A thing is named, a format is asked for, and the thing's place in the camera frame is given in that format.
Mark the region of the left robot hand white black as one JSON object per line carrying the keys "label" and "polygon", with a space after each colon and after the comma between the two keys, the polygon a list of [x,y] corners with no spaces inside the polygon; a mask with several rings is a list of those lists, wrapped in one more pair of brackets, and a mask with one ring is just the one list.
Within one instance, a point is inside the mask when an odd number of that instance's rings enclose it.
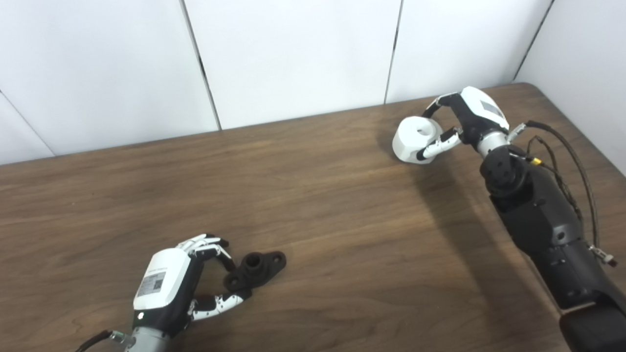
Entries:
{"label": "left robot hand white black", "polygon": [[134,297],[133,329],[158,330],[174,338],[193,321],[220,315],[249,299],[252,289],[195,296],[206,261],[217,259],[227,272],[236,268],[228,245],[212,234],[200,234],[154,254]]}

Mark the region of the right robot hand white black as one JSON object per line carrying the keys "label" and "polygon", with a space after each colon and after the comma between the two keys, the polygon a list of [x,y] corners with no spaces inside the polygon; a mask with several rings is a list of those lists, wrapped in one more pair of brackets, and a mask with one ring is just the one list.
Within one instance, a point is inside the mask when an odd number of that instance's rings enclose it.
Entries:
{"label": "right robot hand white black", "polygon": [[438,96],[425,109],[424,118],[432,118],[440,107],[449,107],[460,126],[449,129],[416,153],[425,162],[462,144],[471,145],[487,156],[491,151],[510,145],[510,125],[495,101],[482,90],[465,87],[459,92]]}

